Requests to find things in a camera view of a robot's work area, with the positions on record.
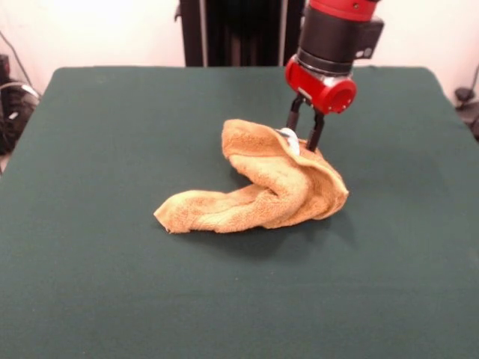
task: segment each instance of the white wall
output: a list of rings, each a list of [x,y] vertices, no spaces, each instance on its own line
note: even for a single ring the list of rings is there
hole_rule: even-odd
[[[184,66],[174,0],[0,0],[0,29],[43,91],[55,69]],[[0,41],[0,52],[7,52]],[[13,74],[19,74],[10,58]]]
[[[178,1],[0,0],[0,29],[44,90],[58,67],[184,66]],[[469,85],[479,62],[477,0],[382,0],[377,15],[386,27],[366,64],[429,67],[450,97]]]
[[[450,98],[471,85],[479,64],[477,0],[382,0],[376,14],[386,25],[372,64],[428,67]]]

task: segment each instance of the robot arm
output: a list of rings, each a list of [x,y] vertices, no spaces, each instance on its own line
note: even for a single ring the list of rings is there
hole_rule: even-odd
[[[373,18],[379,0],[310,0],[297,53],[286,66],[286,80],[296,92],[287,127],[296,130],[299,108],[315,111],[307,148],[314,151],[324,116],[346,110],[356,96],[353,62],[371,58],[384,27]]]

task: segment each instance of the white tag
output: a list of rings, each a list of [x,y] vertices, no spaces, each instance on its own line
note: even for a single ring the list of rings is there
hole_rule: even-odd
[[[293,153],[299,156],[299,141],[298,136],[296,136],[296,133],[292,129],[288,129],[287,127],[279,129],[278,132],[281,133],[284,137],[286,137],[287,143],[290,145],[290,148]]]

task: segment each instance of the green felt surface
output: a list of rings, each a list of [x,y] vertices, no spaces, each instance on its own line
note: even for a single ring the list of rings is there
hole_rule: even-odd
[[[0,182],[0,358],[479,358],[479,147],[427,70],[355,79],[342,212],[172,236],[167,197],[247,183],[222,124],[282,127],[283,70],[56,72]]]

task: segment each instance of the yellow cloth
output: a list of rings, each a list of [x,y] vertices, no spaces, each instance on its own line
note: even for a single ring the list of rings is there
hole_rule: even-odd
[[[154,213],[170,233],[211,230],[229,233],[253,227],[278,228],[339,211],[349,192],[340,174],[300,140],[295,155],[274,129],[244,120],[225,121],[222,149],[252,184],[231,193],[186,191]]]

